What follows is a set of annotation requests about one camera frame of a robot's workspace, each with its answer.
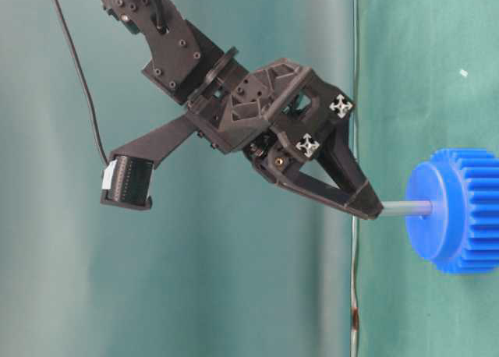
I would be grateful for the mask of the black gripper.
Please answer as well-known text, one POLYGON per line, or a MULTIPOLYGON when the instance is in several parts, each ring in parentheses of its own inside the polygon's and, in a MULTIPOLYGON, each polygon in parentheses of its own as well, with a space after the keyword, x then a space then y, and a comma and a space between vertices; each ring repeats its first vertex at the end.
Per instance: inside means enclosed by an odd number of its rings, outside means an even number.
POLYGON ((383 210, 349 147, 352 99, 310 67, 279 59, 231 67, 187 105, 194 133, 223 154, 243 152, 267 181, 365 220, 383 210), (337 187, 302 173, 317 161, 337 187))

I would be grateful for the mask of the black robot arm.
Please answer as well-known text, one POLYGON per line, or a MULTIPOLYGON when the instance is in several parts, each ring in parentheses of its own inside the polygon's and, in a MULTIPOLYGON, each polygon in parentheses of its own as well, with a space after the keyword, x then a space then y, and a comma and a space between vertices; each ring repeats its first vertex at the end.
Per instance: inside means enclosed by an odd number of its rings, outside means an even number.
POLYGON ((101 0, 142 34, 143 74, 183 115, 110 153, 101 202, 149 210, 154 170, 192 135, 223 154, 242 152, 268 182, 362 219, 383 205, 349 148, 354 104, 311 68, 285 58, 254 72, 221 50, 171 0, 101 0))

